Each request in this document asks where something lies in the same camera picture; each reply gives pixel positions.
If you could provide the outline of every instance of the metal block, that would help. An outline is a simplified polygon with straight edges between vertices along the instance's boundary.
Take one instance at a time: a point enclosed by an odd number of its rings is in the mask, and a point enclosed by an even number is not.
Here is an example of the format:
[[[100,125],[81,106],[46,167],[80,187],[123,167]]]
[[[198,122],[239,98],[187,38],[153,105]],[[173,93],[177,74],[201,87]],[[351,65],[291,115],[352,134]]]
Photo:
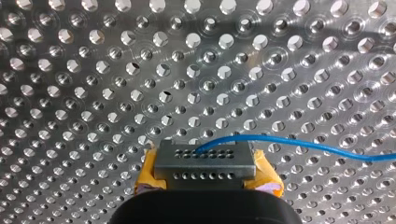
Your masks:
[[[154,165],[156,179],[165,179],[169,189],[241,189],[242,181],[256,173],[248,143],[220,145],[202,154],[197,145],[172,144],[162,140]]]

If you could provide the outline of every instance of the small hole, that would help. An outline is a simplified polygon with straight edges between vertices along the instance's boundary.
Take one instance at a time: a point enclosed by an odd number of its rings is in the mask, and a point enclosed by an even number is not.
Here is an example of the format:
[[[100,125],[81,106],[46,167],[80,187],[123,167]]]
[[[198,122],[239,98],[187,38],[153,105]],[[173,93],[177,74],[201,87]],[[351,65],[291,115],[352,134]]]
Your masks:
[[[370,69],[378,70],[385,63],[385,59],[383,57],[375,57],[369,62]]]
[[[390,22],[384,27],[384,34],[385,35],[394,35],[396,34],[396,23]]]
[[[183,179],[189,179],[190,178],[188,173],[183,173],[183,175],[181,177],[183,177]]]
[[[352,21],[347,24],[346,32],[349,35],[355,35],[361,29],[361,24],[358,21]]]
[[[180,179],[180,174],[174,173],[174,179]]]
[[[219,179],[225,179],[226,175],[224,173],[219,174]]]
[[[235,178],[235,174],[234,173],[229,173],[229,174],[227,174],[227,178],[234,179]]]
[[[201,173],[200,177],[201,177],[201,179],[206,179],[207,178],[207,174],[206,173]]]

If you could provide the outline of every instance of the countersunk hole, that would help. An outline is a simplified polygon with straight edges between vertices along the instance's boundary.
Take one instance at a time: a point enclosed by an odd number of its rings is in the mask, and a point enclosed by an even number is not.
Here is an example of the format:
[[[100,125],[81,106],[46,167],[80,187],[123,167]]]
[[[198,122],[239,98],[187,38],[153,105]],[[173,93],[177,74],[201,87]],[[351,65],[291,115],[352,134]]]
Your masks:
[[[229,173],[229,174],[227,174],[227,178],[234,179],[235,178],[235,174],[234,173]]]
[[[313,54],[308,54],[306,56],[304,56],[303,60],[302,60],[302,65],[304,67],[309,67],[312,64],[314,64],[317,61],[317,57]]]
[[[180,179],[180,174],[174,173],[174,179]]]
[[[215,173],[211,173],[211,174],[209,175],[209,178],[210,178],[210,179],[216,179],[216,174],[215,174]]]
[[[317,143],[323,143],[324,141],[326,141],[326,137],[323,135],[317,136],[315,138],[315,142],[317,142]]]
[[[201,173],[200,177],[201,177],[201,179],[206,179],[207,178],[207,174],[206,173]]]
[[[351,21],[346,26],[346,32],[349,35],[355,35],[361,29],[361,24],[358,21]]]
[[[337,60],[337,65],[339,67],[344,67],[347,66],[350,63],[350,58],[346,55],[341,56],[338,60]]]
[[[390,22],[385,25],[384,27],[384,34],[385,35],[394,35],[396,34],[396,23]]]
[[[262,119],[269,119],[272,116],[272,111],[270,109],[264,109],[260,115]]]
[[[183,173],[183,175],[181,175],[181,177],[183,177],[183,179],[189,179],[189,173]]]
[[[373,94],[373,89],[371,89],[370,87],[363,88],[363,89],[361,90],[361,94],[362,94],[364,97],[369,97],[369,96],[371,96],[371,95]]]
[[[342,147],[351,147],[354,144],[355,140],[352,137],[346,137],[342,141]]]
[[[281,33],[288,28],[288,22],[284,19],[278,19],[274,23],[275,32]]]
[[[325,112],[321,115],[321,119],[323,121],[329,121],[332,119],[332,113],[331,112]]]
[[[219,179],[225,179],[226,178],[226,174],[224,173],[219,173]]]
[[[369,67],[370,69],[378,70],[384,65],[384,63],[385,59],[381,56],[377,56],[369,62]]]

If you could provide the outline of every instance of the hole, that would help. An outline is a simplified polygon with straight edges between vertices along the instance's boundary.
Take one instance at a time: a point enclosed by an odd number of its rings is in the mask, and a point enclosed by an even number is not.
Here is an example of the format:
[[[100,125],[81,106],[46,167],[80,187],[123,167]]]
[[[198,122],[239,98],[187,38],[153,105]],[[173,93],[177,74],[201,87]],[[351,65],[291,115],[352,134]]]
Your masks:
[[[353,124],[357,124],[360,121],[363,120],[363,115],[362,114],[354,114],[352,117],[349,119],[349,121]]]
[[[182,177],[183,179],[189,179],[189,178],[190,178],[189,173],[183,173],[183,174],[181,175],[181,177]]]
[[[35,43],[39,43],[44,39],[44,36],[36,28],[29,29],[27,36],[32,42]]]
[[[35,93],[33,88],[31,86],[29,86],[29,85],[21,85],[21,92],[25,96],[31,96],[31,95],[33,95]]]
[[[58,32],[58,38],[64,44],[71,44],[74,41],[73,33],[66,29],[62,29]]]
[[[268,63],[271,65],[277,65],[281,62],[282,62],[282,55],[278,53],[272,54],[268,59]]]
[[[395,35],[396,34],[396,23],[395,22],[389,22],[385,25],[384,27],[384,35],[390,36],[390,35]]]
[[[324,143],[326,141],[326,137],[325,136],[323,136],[323,135],[320,135],[320,136],[317,136],[316,138],[315,138],[315,143]]]
[[[346,137],[342,140],[341,142],[341,147],[352,147],[352,145],[355,143],[355,139],[353,137]]]
[[[323,20],[314,20],[310,25],[309,29],[312,33],[317,34],[324,28],[324,21]]]
[[[5,109],[5,112],[6,112],[7,116],[9,116],[12,119],[16,118],[18,116],[18,111],[13,107],[7,107]]]
[[[127,12],[131,10],[132,4],[130,0],[116,0],[116,8],[120,12]]]
[[[361,30],[361,24],[358,21],[351,21],[346,25],[346,32],[349,35],[355,35]]]
[[[291,119],[300,119],[302,116],[303,116],[303,112],[301,112],[300,110],[295,110],[290,114]]]
[[[99,61],[96,63],[96,71],[100,74],[106,74],[110,71],[110,64],[105,61]]]
[[[384,63],[385,59],[381,56],[377,56],[369,62],[369,68],[372,70],[378,70],[384,65]]]
[[[317,57],[313,54],[308,54],[304,56],[302,60],[302,66],[309,67],[310,65],[314,64],[317,60]]]
[[[334,97],[334,96],[340,94],[340,92],[341,92],[341,87],[339,87],[339,86],[332,86],[332,87],[330,87],[329,90],[328,90],[328,95],[331,96],[331,97]]]
[[[222,49],[229,49],[233,45],[233,36],[229,34],[222,35],[219,38],[219,46]]]
[[[85,91],[84,88],[82,88],[82,87],[77,87],[77,88],[75,88],[75,95],[77,96],[77,98],[83,99],[83,98],[87,97],[88,92]]]
[[[64,110],[57,110],[57,111],[55,112],[55,117],[56,117],[58,120],[65,120],[65,119],[68,118],[68,115],[67,115],[67,112],[64,111]]]
[[[124,31],[121,33],[121,42],[126,45],[130,46],[136,41],[136,36],[132,31]]]
[[[296,88],[294,91],[297,95],[303,95],[306,94],[309,90],[309,87],[306,84],[300,85]]]
[[[186,0],[184,2],[184,8],[190,14],[195,14],[201,8],[201,2],[199,0]]]
[[[252,46],[256,50],[261,50],[265,48],[268,44],[268,38],[265,35],[256,35],[253,39]]]
[[[16,0],[15,2],[23,10],[30,10],[33,7],[32,0]]]
[[[275,32],[283,33],[288,28],[288,22],[284,19],[276,20],[274,23]]]
[[[349,64],[350,59],[348,56],[343,55],[337,60],[337,66],[338,67],[345,67]]]
[[[230,15],[236,9],[235,0],[222,0],[220,3],[220,10],[225,15]]]
[[[9,60],[9,65],[16,71],[22,71],[25,68],[23,61],[19,58],[11,58]]]
[[[180,179],[180,174],[174,173],[174,174],[173,174],[173,177],[174,177],[174,179]]]
[[[163,10],[165,9],[165,0],[150,0],[149,7],[154,13],[163,12]]]
[[[135,76],[140,73],[140,66],[137,63],[127,63],[126,64],[126,72],[131,75]]]
[[[201,37],[196,33],[190,33],[186,36],[186,45],[190,49],[195,49],[201,44]]]
[[[64,0],[49,0],[49,6],[55,11],[63,11],[66,3]]]
[[[227,174],[227,178],[234,179],[235,178],[235,174],[234,173],[229,173],[229,174]]]
[[[59,97],[61,95],[61,91],[56,86],[48,86],[47,92],[48,92],[49,96],[53,97],[53,98]]]
[[[81,0],[82,7],[90,12],[96,11],[99,7],[96,0]]]
[[[102,91],[103,97],[107,100],[111,100],[116,95],[113,90],[106,88]]]
[[[207,174],[206,173],[201,173],[200,177],[201,177],[201,179],[206,179],[207,178]]]
[[[332,119],[332,113],[331,112],[325,112],[320,116],[320,119],[322,121],[329,121]]]
[[[168,36],[164,32],[157,32],[154,34],[152,42],[154,42],[157,47],[163,47],[168,43]]]
[[[105,35],[102,31],[99,30],[92,30],[90,31],[90,40],[95,45],[100,45],[105,42]]]

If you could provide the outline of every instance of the black object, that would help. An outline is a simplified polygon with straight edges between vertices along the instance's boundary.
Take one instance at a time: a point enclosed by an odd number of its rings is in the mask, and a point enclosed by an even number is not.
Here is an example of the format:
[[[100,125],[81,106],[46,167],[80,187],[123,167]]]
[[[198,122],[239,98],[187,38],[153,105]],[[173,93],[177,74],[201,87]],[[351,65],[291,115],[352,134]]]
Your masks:
[[[167,189],[242,189],[253,179],[256,165],[247,142],[219,145],[203,154],[197,145],[162,140],[154,163],[154,177],[166,180]]]
[[[283,200],[257,190],[156,190],[122,204],[110,224],[301,224]]]

